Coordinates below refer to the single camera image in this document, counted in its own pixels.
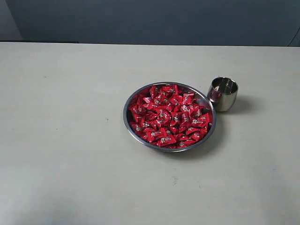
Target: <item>white table surface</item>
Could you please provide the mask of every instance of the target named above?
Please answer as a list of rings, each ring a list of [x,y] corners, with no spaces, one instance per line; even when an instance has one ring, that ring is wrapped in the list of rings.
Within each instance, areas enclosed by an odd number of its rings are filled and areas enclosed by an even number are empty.
[[[198,149],[123,124],[148,83],[239,84]],[[0,43],[0,224],[299,225],[300,48]]]

